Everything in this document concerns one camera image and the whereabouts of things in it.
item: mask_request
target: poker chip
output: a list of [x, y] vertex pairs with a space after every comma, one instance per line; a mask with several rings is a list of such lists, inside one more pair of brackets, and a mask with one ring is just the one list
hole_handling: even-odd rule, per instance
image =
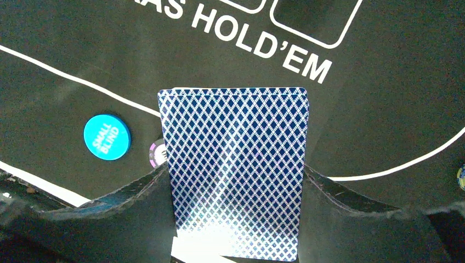
[[84, 142], [93, 155], [113, 161], [121, 158], [129, 150], [131, 135], [121, 119], [102, 114], [92, 117], [86, 123]]
[[149, 149], [149, 161], [152, 167], [157, 167], [166, 162], [166, 146], [163, 139], [154, 142]]
[[457, 182], [462, 190], [465, 190], [465, 164], [457, 172]]

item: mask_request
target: white rectangle outline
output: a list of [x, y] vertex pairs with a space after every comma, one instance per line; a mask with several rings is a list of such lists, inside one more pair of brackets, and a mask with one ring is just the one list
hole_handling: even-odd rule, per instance
[[2, 168], [2, 170], [6, 171], [7, 173], [12, 174], [19, 179], [22, 179], [28, 182], [29, 184], [40, 188], [41, 190], [51, 193], [52, 195], [76, 207], [80, 207], [81, 205], [90, 201], [90, 199], [80, 196], [77, 193], [71, 192], [70, 190], [60, 187], [58, 185], [54, 185], [51, 182], [45, 181], [40, 177], [37, 177], [26, 171], [20, 170], [2, 161], [0, 161], [0, 168]]
[[241, 10], [241, 11], [244, 11], [244, 12], [246, 12], [248, 14], [256, 14], [256, 13], [262, 11], [262, 9], [263, 9], [263, 7], [265, 6], [265, 3], [266, 3], [266, 0], [262, 0], [262, 3], [260, 4], [260, 6], [258, 8], [256, 8], [256, 9], [248, 9], [248, 8], [245, 8], [245, 7], [241, 6], [241, 5], [239, 5], [239, 4], [233, 3], [233, 2], [231, 2], [229, 0], [220, 0], [220, 1], [225, 3], [225, 4], [230, 5], [232, 7], [235, 7], [237, 9]]
[[211, 253], [211, 248], [179, 237], [173, 238], [171, 256], [186, 263], [234, 263], [234, 261]]
[[292, 29], [292, 28], [290, 28], [290, 27], [288, 27], [288, 26], [285, 26], [285, 25], [279, 23], [278, 21], [276, 21], [276, 19], [274, 18], [274, 14], [273, 14], [273, 13], [274, 13], [274, 11], [275, 11], [275, 8], [276, 8], [276, 5], [277, 5], [278, 1], [279, 1], [279, 0], [274, 0], [273, 4], [272, 4], [272, 6], [271, 6], [271, 9], [270, 9], [270, 19], [271, 19], [271, 22], [272, 22], [275, 26], [280, 27], [280, 28], [282, 28], [282, 29], [284, 29], [284, 30], [286, 30], [286, 31], [288, 31], [288, 32], [290, 32], [290, 33], [293, 33], [293, 34], [295, 34], [295, 35], [297, 35], [297, 36], [300, 36], [300, 37], [302, 37], [302, 38], [304, 38], [304, 39], [306, 39], [306, 40], [308, 40], [308, 41], [310, 41], [310, 42], [313, 42], [313, 43], [315, 43], [315, 44], [317, 44], [317, 45], [320, 45], [320, 46], [322, 46], [322, 47], [324, 47], [324, 48], [332, 49], [332, 48], [337, 47], [337, 46], [342, 42], [342, 39], [344, 38], [345, 33], [346, 33], [347, 30], [349, 29], [350, 23], [352, 23], [352, 20], [354, 19], [355, 14], [356, 14], [357, 11], [359, 10], [359, 7], [360, 7], [360, 5], [362, 4], [362, 1], [363, 1], [363, 0], [358, 0], [357, 4], [355, 5], [354, 10], [352, 11], [352, 14], [351, 14], [350, 17], [349, 17], [349, 21], [347, 21], [347, 24], [344, 26], [344, 30], [342, 31], [341, 36], [339, 37], [338, 41], [337, 41], [336, 43], [334, 43], [334, 44], [326, 44], [326, 43], [323, 43], [323, 42], [321, 42], [321, 41], [316, 40], [315, 38], [312, 38], [312, 37], [310, 37], [310, 36], [307, 36], [307, 35], [304, 34], [304, 33], [301, 33], [301, 32], [299, 32], [299, 31], [297, 31], [297, 30], [295, 30], [295, 29]]

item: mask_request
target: white line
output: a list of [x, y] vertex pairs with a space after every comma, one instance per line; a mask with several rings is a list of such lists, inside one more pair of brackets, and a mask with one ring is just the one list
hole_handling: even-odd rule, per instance
[[346, 23], [346, 25], [344, 26], [344, 29], [343, 29], [341, 35], [339, 36], [339, 39], [338, 39], [337, 42], [334, 43], [334, 44], [326, 44], [326, 43], [323, 43], [323, 42], [321, 42], [321, 41], [319, 41], [319, 40], [317, 40], [317, 39], [315, 39], [315, 38], [313, 38], [313, 37], [307, 36], [307, 35], [304, 34], [304, 33], [301, 33], [301, 32], [299, 32], [299, 31], [297, 31], [297, 30], [295, 30], [295, 29], [292, 29], [292, 28], [290, 28], [290, 27], [288, 27], [288, 26], [286, 26], [286, 25], [284, 25], [284, 24], [281, 24], [281, 23], [279, 23], [278, 21], [276, 21], [276, 19], [275, 19], [275, 17], [274, 17], [274, 11], [275, 11], [275, 8], [276, 8], [276, 5], [277, 5], [278, 1], [279, 1], [279, 0], [274, 0], [273, 4], [271, 5], [271, 9], [270, 9], [270, 19], [271, 19], [271, 22], [272, 22], [275, 26], [280, 27], [280, 28], [282, 28], [282, 29], [284, 29], [284, 30], [286, 30], [286, 31], [288, 31], [288, 32], [290, 32], [290, 33], [293, 33], [293, 34], [295, 34], [295, 35], [297, 35], [297, 36], [300, 36], [300, 37], [302, 37], [302, 38], [304, 38], [304, 39], [306, 39], [306, 40], [308, 40], [308, 41], [311, 41], [311, 42], [313, 42], [313, 43], [315, 43], [315, 44], [317, 44], [317, 45], [320, 45], [320, 46], [322, 46], [322, 47], [324, 47], [324, 48], [332, 49], [332, 48], [335, 48], [335, 47], [337, 47], [338, 45], [341, 44], [342, 39], [344, 38], [345, 34], [347, 33], [347, 30], [349, 29], [349, 26], [350, 26], [350, 24], [352, 23], [352, 20], [354, 19], [355, 14], [357, 13], [357, 10], [359, 10], [359, 7], [360, 7], [360, 5], [362, 4], [362, 1], [363, 1], [363, 0], [358, 0], [358, 1], [357, 1], [357, 4], [355, 5], [354, 10], [353, 10], [352, 13], [350, 14], [349, 20], [347, 21], [347, 23]]
[[110, 97], [112, 97], [112, 98], [114, 98], [116, 100], [119, 100], [120, 102], [122, 102], [124, 104], [127, 104], [129, 106], [133, 106], [133, 107], [138, 108], [138, 109], [140, 109], [142, 111], [145, 111], [145, 112], [148, 112], [148, 113], [150, 113], [152, 115], [160, 117], [160, 113], [158, 111], [152, 110], [151, 108], [147, 108], [147, 107], [145, 107], [145, 106], [143, 106], [141, 104], [137, 104], [134, 101], [130, 101], [128, 99], [125, 99], [125, 98], [123, 98], [123, 97], [121, 97], [121, 96], [119, 96], [119, 95], [105, 89], [105, 88], [102, 88], [101, 86], [95, 85], [94, 83], [91, 83], [91, 82], [85, 81], [85, 80], [83, 80], [81, 78], [72, 76], [72, 75], [67, 74], [67, 73], [65, 73], [63, 71], [59, 71], [56, 68], [50, 67], [47, 64], [44, 64], [44, 63], [42, 63], [42, 62], [40, 62], [40, 61], [38, 61], [36, 59], [33, 59], [33, 58], [29, 57], [29, 56], [23, 55], [23, 54], [18, 53], [18, 52], [14, 51], [14, 50], [6, 48], [6, 47], [4, 47], [2, 45], [0, 45], [0, 50], [5, 51], [5, 52], [7, 52], [7, 53], [9, 53], [11, 55], [17, 56], [17, 57], [19, 57], [21, 59], [24, 59], [26, 61], [29, 61], [30, 63], [36, 64], [37, 66], [39, 66], [39, 67], [41, 67], [41, 68], [43, 68], [45, 70], [48, 70], [51, 73], [55, 73], [58, 76], [67, 78], [69, 80], [81, 83], [81, 84], [86, 85], [88, 87], [91, 87], [91, 88], [93, 88], [95, 90], [98, 90], [98, 91], [100, 91], [100, 92], [102, 92], [102, 93], [104, 93], [104, 94], [106, 94], [106, 95], [108, 95], [108, 96], [110, 96]]
[[379, 173], [375, 173], [375, 174], [367, 174], [367, 175], [359, 175], [359, 176], [350, 176], [350, 177], [328, 177], [329, 179], [333, 180], [333, 181], [359, 181], [359, 180], [366, 180], [366, 179], [372, 179], [372, 178], [376, 178], [376, 177], [380, 177], [380, 176], [385, 176], [385, 175], [388, 175], [388, 174], [392, 174], [396, 171], [399, 171], [399, 170], [402, 170], [402, 169], [405, 169], [407, 167], [410, 167], [414, 164], [417, 164], [421, 161], [424, 161], [426, 159], [428, 159], [429, 157], [432, 157], [433, 155], [436, 155], [438, 154], [440, 151], [446, 149], [447, 147], [449, 147], [451, 144], [453, 144], [456, 140], [458, 140], [458, 138], [460, 138], [463, 134], [465, 133], [465, 127], [463, 127], [463, 129], [457, 134], [455, 135], [454, 137], [452, 137], [452, 139], [450, 139], [449, 141], [447, 141], [445, 144], [443, 144], [441, 147], [437, 148], [436, 150], [430, 152], [429, 154], [427, 155], [423, 155], [422, 157], [418, 157], [416, 158], [415, 160], [412, 160], [408, 163], [405, 163], [401, 166], [397, 166], [397, 167], [394, 167], [394, 168], [391, 168], [389, 170], [386, 170], [386, 171], [381, 171]]
[[236, 3], [231, 2], [229, 0], [220, 0], [220, 1], [225, 3], [225, 4], [230, 5], [232, 7], [235, 7], [235, 8], [237, 8], [237, 9], [243, 11], [243, 12], [246, 12], [248, 14], [256, 14], [256, 13], [260, 12], [263, 9], [263, 7], [265, 6], [265, 2], [266, 2], [266, 0], [262, 0], [262, 2], [260, 3], [260, 6], [257, 7], [256, 9], [248, 9], [246, 7], [241, 6], [240, 4], [236, 4]]
[[76, 207], [79, 207], [82, 204], [85, 204], [90, 201], [89, 199], [82, 197], [74, 192], [71, 192], [70, 190], [64, 189], [58, 185], [54, 185], [51, 182], [47, 182], [26, 171], [20, 170], [18, 168], [14, 168], [13, 166], [6, 164], [2, 161], [0, 161], [0, 169], [8, 173], [11, 173], [12, 175], [18, 178], [21, 178], [24, 181], [28, 182], [29, 184], [34, 185], [48, 193], [51, 193], [52, 195]]

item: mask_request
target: pink poker chip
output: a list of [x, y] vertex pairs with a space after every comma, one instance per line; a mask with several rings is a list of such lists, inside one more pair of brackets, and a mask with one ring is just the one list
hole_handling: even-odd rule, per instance
[[154, 168], [167, 161], [166, 146], [163, 139], [157, 140], [150, 146], [149, 161]]

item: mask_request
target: blue diamond pattern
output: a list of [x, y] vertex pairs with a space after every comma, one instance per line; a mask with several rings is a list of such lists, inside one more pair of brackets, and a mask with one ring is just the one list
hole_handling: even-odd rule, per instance
[[302, 88], [158, 94], [180, 238], [224, 256], [293, 261], [308, 101]]

